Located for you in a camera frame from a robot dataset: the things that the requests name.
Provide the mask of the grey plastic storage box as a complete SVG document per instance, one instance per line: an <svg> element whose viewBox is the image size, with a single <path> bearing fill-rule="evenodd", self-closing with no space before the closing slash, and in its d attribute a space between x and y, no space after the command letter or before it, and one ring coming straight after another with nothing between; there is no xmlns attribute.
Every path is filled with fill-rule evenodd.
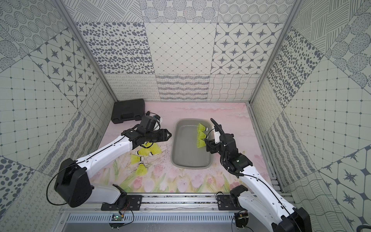
<svg viewBox="0 0 371 232"><path fill-rule="evenodd" d="M182 119L177 122L173 135L171 162L185 169L206 169L212 164L212 155L206 147L197 147L197 127L202 124L208 130L210 122L201 119Z"/></svg>

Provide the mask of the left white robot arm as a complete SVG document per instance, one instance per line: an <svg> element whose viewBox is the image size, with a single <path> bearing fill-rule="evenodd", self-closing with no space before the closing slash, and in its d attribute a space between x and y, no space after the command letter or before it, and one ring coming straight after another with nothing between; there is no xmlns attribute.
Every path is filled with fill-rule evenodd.
<svg viewBox="0 0 371 232"><path fill-rule="evenodd" d="M92 184L90 178L121 155L143 148L146 143L166 142L171 136L167 129L161 128L160 116L144 115L140 124L124 130L101 149L77 160L64 160L54 176L54 190L72 208L84 203L102 203L123 210L128 204L127 193L119 185L100 186Z"/></svg>

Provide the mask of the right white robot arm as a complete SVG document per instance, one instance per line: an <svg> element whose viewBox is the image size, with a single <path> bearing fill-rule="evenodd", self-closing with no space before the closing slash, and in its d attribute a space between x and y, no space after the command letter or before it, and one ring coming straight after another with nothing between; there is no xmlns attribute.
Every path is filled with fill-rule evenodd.
<svg viewBox="0 0 371 232"><path fill-rule="evenodd" d="M282 197L258 172L252 161L240 153L233 134L205 139L206 150L218 153L222 166L239 177L242 184L230 191L238 207L247 210L270 232L310 232L310 216Z"/></svg>

